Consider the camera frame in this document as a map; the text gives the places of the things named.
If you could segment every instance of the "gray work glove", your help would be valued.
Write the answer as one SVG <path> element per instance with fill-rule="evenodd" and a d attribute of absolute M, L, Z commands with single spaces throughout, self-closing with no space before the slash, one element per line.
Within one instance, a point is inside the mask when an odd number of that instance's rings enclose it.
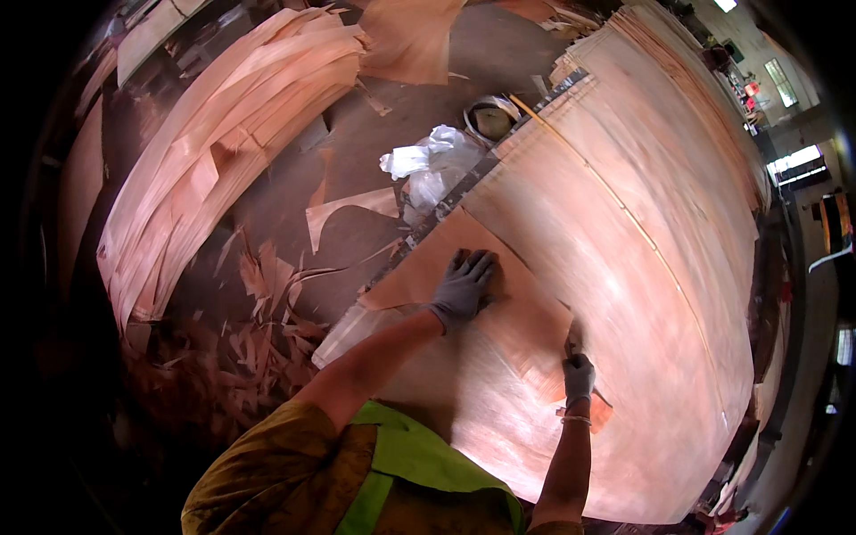
<path fill-rule="evenodd" d="M 495 269 L 496 255 L 484 249 L 466 258 L 464 250 L 458 249 L 452 256 L 434 300 L 426 306 L 440 319 L 444 335 L 475 318 L 493 302 L 492 295 L 481 294 Z"/>
<path fill-rule="evenodd" d="M 570 407 L 581 397 L 591 401 L 591 393 L 594 390 L 594 366 L 582 353 L 572 354 L 573 347 L 570 342 L 565 342 L 565 353 L 568 355 L 562 361 L 562 369 L 565 371 L 565 395 L 568 397 L 565 407 Z"/>

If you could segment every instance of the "plastic bag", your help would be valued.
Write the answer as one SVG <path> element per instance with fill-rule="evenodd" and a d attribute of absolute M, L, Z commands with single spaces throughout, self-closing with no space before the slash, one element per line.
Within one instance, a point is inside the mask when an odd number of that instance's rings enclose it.
<path fill-rule="evenodd" d="M 410 175 L 410 202 L 427 214 L 484 156 L 485 149 L 457 128 L 444 124 L 415 146 L 398 147 L 380 158 L 392 180 Z"/>

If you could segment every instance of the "fluorescent light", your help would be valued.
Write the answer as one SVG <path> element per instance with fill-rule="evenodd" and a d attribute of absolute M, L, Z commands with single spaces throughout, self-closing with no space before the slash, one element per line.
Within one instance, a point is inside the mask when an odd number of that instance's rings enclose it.
<path fill-rule="evenodd" d="M 734 0 L 715 0 L 715 1 L 716 1 L 716 5 L 721 7 L 722 11 L 725 11 L 726 13 L 728 13 L 729 11 L 731 11 L 732 9 L 737 7 L 737 2 L 735 2 Z"/>
<path fill-rule="evenodd" d="M 794 178 L 792 178 L 790 180 L 785 180 L 784 182 L 779 182 L 779 186 L 784 186 L 785 184 L 790 184 L 793 181 L 797 181 L 800 178 L 806 178 L 809 175 L 816 175 L 817 173 L 819 173 L 821 171 L 825 171 L 825 170 L 826 170 L 825 165 L 823 167 L 818 167 L 817 169 L 815 169 L 813 171 L 809 171 L 808 173 L 803 173 L 802 175 L 795 176 Z"/>
<path fill-rule="evenodd" d="M 838 331 L 838 354 L 835 361 L 842 366 L 850 366 L 853 361 L 853 330 L 841 329 Z"/>
<path fill-rule="evenodd" d="M 820 157 L 820 149 L 817 148 L 817 145 L 810 145 L 805 148 L 799 149 L 793 154 L 788 154 L 784 158 L 777 159 L 771 165 L 776 168 L 776 172 L 781 173 L 785 169 L 791 169 L 798 165 L 802 165 L 803 163 L 810 162 L 811 160 L 816 160 Z"/>

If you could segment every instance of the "person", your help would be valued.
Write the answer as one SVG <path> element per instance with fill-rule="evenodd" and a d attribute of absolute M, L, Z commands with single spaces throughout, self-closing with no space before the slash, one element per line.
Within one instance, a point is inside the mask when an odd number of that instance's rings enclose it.
<path fill-rule="evenodd" d="M 734 55 L 734 46 L 730 43 L 713 45 L 701 51 L 701 58 L 705 67 L 710 71 L 728 72 L 731 56 Z"/>
<path fill-rule="evenodd" d="M 731 529 L 731 526 L 746 520 L 748 517 L 749 508 L 737 511 L 734 509 L 734 505 L 728 507 L 728 510 L 722 514 L 714 514 L 713 516 L 704 513 L 696 514 L 696 518 L 704 524 L 704 535 L 722 535 Z"/>
<path fill-rule="evenodd" d="M 118 13 L 113 15 L 113 18 L 110 19 L 110 23 L 107 25 L 107 32 L 104 34 L 104 37 L 110 41 L 113 48 L 119 50 L 119 45 L 127 36 L 128 30 L 125 28 L 125 21 Z"/>
<path fill-rule="evenodd" d="M 183 532 L 524 532 L 507 485 L 415 420 L 370 401 L 417 350 L 490 304 L 483 293 L 495 269 L 495 254 L 459 250 L 431 304 L 353 346 L 214 461 L 187 498 Z M 531 535 L 582 533 L 595 372 L 572 347 L 562 362 L 562 434 Z"/>

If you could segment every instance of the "wall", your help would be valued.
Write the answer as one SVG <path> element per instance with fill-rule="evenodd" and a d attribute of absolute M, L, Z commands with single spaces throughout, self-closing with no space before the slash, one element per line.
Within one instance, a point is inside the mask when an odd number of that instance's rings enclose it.
<path fill-rule="evenodd" d="M 773 159 L 776 159 L 793 154 L 805 146 L 829 140 L 835 136 L 835 125 L 826 104 L 819 104 L 790 119 L 781 120 L 762 134 L 770 137 L 776 154 Z"/>
<path fill-rule="evenodd" d="M 761 104 L 771 125 L 786 121 L 803 110 L 808 110 L 819 104 L 817 89 L 811 83 L 808 75 L 784 50 L 774 46 L 755 26 L 750 16 L 749 8 L 744 3 L 725 13 L 713 0 L 691 0 L 696 10 L 696 16 L 720 43 L 731 39 L 745 59 L 738 63 L 740 72 L 752 72 L 760 85 L 760 93 L 756 100 Z M 785 108 L 782 97 L 776 90 L 776 84 L 767 74 L 764 64 L 771 59 L 777 59 L 784 70 L 788 81 L 794 87 L 797 104 Z"/>
<path fill-rule="evenodd" d="M 823 154 L 823 160 L 826 162 L 826 169 L 832 175 L 831 188 L 827 193 L 831 193 L 836 187 L 844 188 L 844 180 L 841 176 L 841 162 L 838 160 L 838 153 L 835 152 L 835 142 L 833 140 L 822 141 L 817 144 L 817 148 Z"/>

